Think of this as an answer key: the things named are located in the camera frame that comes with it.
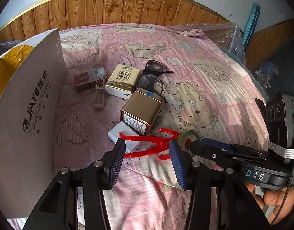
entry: bed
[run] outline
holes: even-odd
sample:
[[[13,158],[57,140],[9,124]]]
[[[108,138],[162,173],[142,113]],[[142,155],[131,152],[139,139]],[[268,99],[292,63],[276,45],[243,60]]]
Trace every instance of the bed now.
[[[94,89],[77,91],[74,75],[104,67],[109,76],[119,63],[142,70],[149,59],[174,71],[160,77],[167,103],[150,135],[165,137],[159,128],[195,130],[200,139],[267,150],[268,132],[254,100],[262,96],[248,73],[204,34],[152,24],[103,24],[64,30],[60,38],[68,71],[56,106],[54,175],[63,167],[85,168],[111,150],[106,125],[119,122],[126,103],[105,94],[105,107],[95,109]],[[143,142],[134,151],[149,147]],[[158,155],[124,159],[117,184],[104,191],[112,229],[183,229],[191,192],[181,190],[171,161],[159,161]],[[219,168],[212,161],[194,159]],[[210,229],[215,228],[215,193],[212,198]],[[80,229],[83,204],[79,189]],[[17,229],[24,221],[10,220]]]

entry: red plastic figure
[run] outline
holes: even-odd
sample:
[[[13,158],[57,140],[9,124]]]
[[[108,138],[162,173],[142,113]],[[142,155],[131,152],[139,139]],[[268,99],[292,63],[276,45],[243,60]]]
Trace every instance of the red plastic figure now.
[[[145,151],[131,152],[131,153],[125,154],[125,158],[134,158],[134,157],[142,157],[146,155],[153,155],[153,154],[158,154],[162,151],[168,150],[169,141],[172,139],[177,139],[179,136],[179,132],[173,131],[171,129],[160,128],[159,132],[166,132],[173,136],[169,138],[162,138],[162,137],[156,137],[156,136],[126,136],[120,132],[119,137],[124,140],[147,141],[150,143],[157,144],[157,146],[152,147]],[[191,143],[190,139],[187,139],[185,141],[186,146],[189,145],[190,143]],[[167,159],[170,159],[169,154],[159,156],[159,160],[167,160]]]

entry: green tape roll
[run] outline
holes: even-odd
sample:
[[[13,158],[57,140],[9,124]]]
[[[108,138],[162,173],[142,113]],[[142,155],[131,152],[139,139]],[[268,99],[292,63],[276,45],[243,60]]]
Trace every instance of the green tape roll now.
[[[189,136],[193,136],[195,140],[199,140],[198,133],[194,130],[184,131],[180,133],[177,138],[177,141],[178,141],[178,144],[180,145],[181,150],[185,150],[185,141],[186,139],[189,138]]]

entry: power adapter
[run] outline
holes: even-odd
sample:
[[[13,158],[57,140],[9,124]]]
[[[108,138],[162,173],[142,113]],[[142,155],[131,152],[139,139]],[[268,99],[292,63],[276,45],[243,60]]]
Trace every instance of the power adapter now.
[[[110,129],[108,132],[108,137],[109,139],[113,142],[116,143],[117,139],[119,138],[119,133],[121,132],[124,135],[127,136],[138,136],[137,133],[135,133],[128,125],[126,125],[125,122],[121,121],[118,124],[115,124],[116,126],[113,129]],[[139,143],[140,141],[129,141],[125,140],[126,142],[126,153],[130,153]]]

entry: ribbed rubber pad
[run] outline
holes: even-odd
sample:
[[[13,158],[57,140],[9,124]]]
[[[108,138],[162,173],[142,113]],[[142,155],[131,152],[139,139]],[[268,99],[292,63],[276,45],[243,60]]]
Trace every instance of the ribbed rubber pad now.
[[[186,187],[185,171],[182,166],[181,160],[179,158],[177,147],[175,146],[173,141],[169,141],[169,154],[172,160],[172,165],[174,167],[178,184],[182,187],[182,189],[185,189]]]
[[[120,144],[120,148],[117,152],[117,155],[114,159],[114,163],[113,166],[110,170],[110,184],[111,184],[111,188],[113,188],[113,186],[116,184],[117,179],[118,179],[118,175],[120,172],[120,168],[122,167],[122,161],[124,160],[124,155],[125,155],[125,151],[126,151],[126,144],[125,141],[122,140],[123,143]]]

